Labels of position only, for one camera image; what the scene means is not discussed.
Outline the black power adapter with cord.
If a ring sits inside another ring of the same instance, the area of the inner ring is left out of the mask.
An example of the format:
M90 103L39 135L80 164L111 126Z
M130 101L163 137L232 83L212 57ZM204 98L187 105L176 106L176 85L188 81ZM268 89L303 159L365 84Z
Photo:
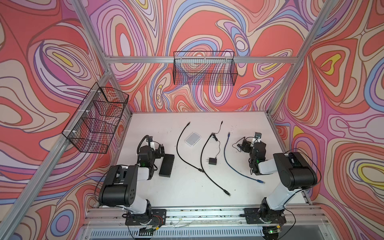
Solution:
M222 125L223 125L223 121L221 121L221 123L220 123L219 130L217 132L211 133L211 135L209 137L209 140L213 139L213 140L215 140L218 143L218 153L216 154L216 156L214 158L209 158L208 159L209 165L215 165L215 166L217 165L218 155L221 152L221 142L218 139L217 134L220 133Z

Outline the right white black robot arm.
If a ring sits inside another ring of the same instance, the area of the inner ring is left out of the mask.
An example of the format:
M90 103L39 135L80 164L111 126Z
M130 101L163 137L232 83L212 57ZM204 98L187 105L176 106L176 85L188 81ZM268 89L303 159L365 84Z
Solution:
M253 217L259 217L262 223L284 220L285 205L300 191L314 187L318 175L307 163L301 153L275 153L272 159L266 158L266 144L258 138L244 139L237 147L248 153L251 174L256 176L277 173L280 183L274 191L263 198L260 208Z

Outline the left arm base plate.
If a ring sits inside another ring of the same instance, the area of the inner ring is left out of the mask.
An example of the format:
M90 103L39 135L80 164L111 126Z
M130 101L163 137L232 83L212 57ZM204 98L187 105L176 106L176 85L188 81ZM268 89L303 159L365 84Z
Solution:
M122 214L127 226L161 227L166 223L166 216L166 209L147 210L146 213L141 215L134 215L130 212Z

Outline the black network switch box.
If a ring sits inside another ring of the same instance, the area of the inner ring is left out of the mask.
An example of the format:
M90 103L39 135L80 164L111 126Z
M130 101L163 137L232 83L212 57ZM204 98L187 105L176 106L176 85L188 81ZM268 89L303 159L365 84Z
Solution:
M165 154L163 157L162 165L159 171L160 177L171 177L173 164L174 164L175 156L170 154Z

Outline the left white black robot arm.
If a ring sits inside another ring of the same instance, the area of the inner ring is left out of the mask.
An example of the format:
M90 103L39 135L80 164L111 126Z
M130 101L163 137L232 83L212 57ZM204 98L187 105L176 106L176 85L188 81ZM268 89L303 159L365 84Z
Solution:
M137 185L140 181L153 178L158 170L155 161L164 156L164 146L155 142L152 136L144 136L137 147L137 162L134 165L115 165L106 173L98 195L99 204L119 207L132 215L151 217L151 203L138 195Z

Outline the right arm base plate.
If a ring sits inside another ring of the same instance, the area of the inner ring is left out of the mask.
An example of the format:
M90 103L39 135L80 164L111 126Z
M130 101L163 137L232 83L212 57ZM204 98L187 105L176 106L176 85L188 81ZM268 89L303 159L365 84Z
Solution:
M245 208L241 217L246 218L247 224L284 225L287 222L283 210Z

